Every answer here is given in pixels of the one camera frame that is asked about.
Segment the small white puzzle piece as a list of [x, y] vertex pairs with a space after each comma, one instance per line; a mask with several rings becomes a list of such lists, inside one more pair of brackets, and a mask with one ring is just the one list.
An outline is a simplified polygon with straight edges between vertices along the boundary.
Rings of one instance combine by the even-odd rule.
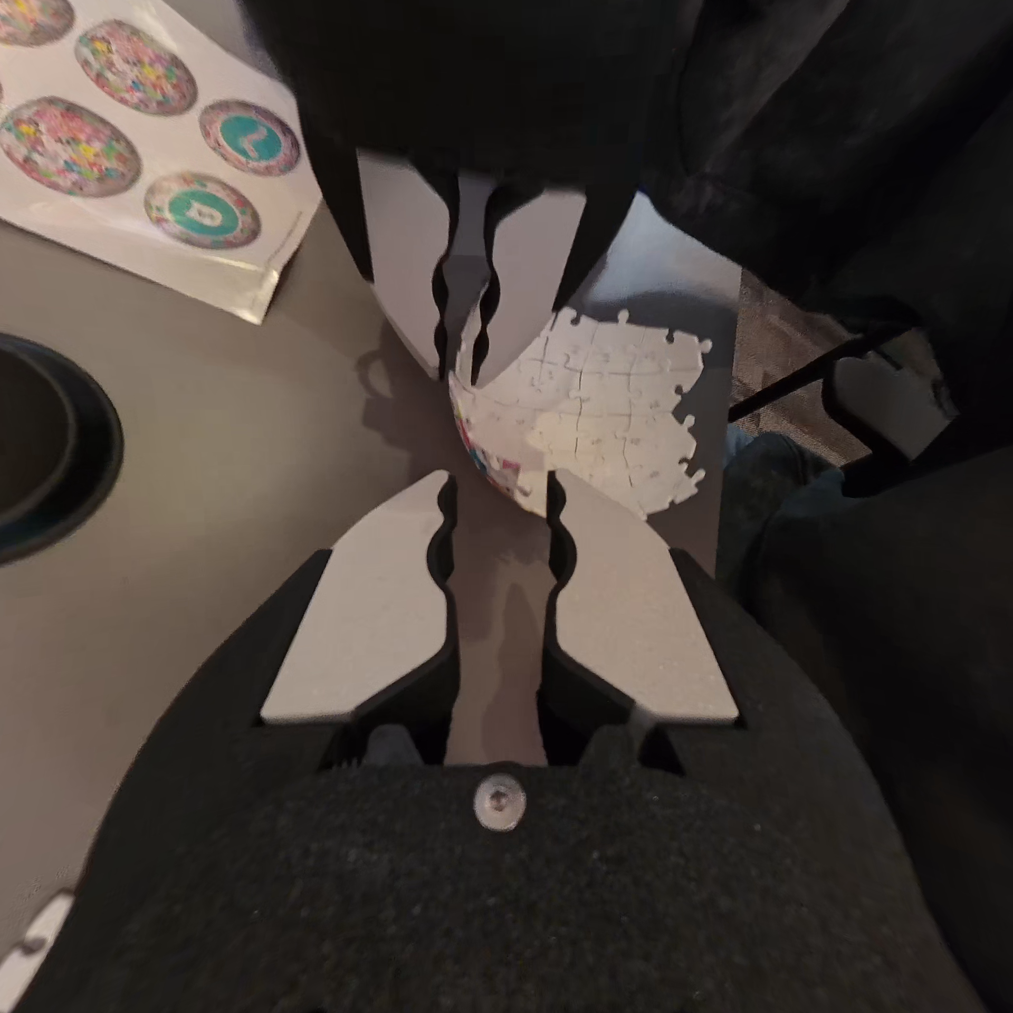
[[59, 936], [74, 901], [74, 893], [60, 891], [42, 907], [22, 936], [2, 956], [2, 979], [29, 979], [37, 972]]

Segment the printed instruction sheet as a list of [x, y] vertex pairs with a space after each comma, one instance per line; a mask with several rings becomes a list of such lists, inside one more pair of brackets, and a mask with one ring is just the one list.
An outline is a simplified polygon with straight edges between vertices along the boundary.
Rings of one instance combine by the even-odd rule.
[[1, 3], [2, 222], [249, 323], [321, 202], [285, 86], [164, 2]]

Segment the person's blue jeans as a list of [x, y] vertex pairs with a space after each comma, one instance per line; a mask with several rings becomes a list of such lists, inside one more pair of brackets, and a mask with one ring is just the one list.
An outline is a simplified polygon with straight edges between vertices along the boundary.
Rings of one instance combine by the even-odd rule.
[[725, 433], [715, 575], [735, 585], [754, 540], [794, 492], [838, 467], [780, 433]]

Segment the black office chair base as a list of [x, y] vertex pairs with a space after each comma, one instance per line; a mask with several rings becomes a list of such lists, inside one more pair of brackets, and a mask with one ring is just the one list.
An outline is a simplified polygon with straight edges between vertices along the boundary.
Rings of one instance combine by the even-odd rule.
[[900, 473], [957, 418], [941, 376], [927, 377], [902, 360], [895, 345], [911, 340], [930, 353], [916, 329], [900, 331], [887, 324], [852, 336], [735, 401], [728, 423], [738, 424], [817, 386], [820, 411], [863, 449], [844, 465], [858, 482]]

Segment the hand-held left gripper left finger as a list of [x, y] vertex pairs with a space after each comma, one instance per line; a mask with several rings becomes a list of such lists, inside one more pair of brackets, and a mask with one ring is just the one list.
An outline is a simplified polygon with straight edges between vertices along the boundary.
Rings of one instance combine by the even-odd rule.
[[446, 759], [460, 690], [454, 570], [457, 482], [433, 471], [330, 549], [272, 688], [266, 725], [329, 724], [365, 743], [383, 725]]

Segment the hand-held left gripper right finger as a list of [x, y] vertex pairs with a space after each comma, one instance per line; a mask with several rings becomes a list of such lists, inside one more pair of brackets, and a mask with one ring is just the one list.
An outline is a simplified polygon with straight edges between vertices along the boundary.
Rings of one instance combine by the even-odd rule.
[[733, 728], [741, 708], [670, 548], [650, 525], [569, 471], [548, 476], [554, 577], [540, 729], [551, 764], [576, 764], [602, 728], [648, 763], [667, 728]]

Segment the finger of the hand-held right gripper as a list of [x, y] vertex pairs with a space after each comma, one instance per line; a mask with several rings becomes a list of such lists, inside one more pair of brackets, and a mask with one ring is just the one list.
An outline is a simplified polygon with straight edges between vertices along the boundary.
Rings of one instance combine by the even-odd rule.
[[486, 295], [472, 345], [471, 383], [488, 386], [542, 331], [553, 315], [563, 272], [574, 246], [587, 199], [546, 189], [512, 209], [492, 232]]
[[449, 298], [443, 268], [459, 220], [458, 176], [366, 150], [357, 160], [374, 295], [424, 373], [442, 380]]

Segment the white puzzle ball shell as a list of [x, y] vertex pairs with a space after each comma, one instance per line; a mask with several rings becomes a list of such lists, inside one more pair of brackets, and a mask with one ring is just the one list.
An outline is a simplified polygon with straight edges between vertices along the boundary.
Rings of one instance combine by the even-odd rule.
[[449, 374], [455, 423], [477, 469], [545, 517], [548, 475], [565, 470], [645, 519], [692, 498], [695, 416], [676, 409], [712, 341], [683, 330], [600, 322], [565, 308], [487, 385], [469, 383], [471, 348]]

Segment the black round ball stand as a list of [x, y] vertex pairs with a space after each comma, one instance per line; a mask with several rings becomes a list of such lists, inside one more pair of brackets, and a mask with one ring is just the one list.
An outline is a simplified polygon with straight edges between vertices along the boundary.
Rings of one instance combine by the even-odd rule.
[[95, 378], [53, 348], [1, 336], [1, 564], [62, 541], [106, 501], [123, 432]]

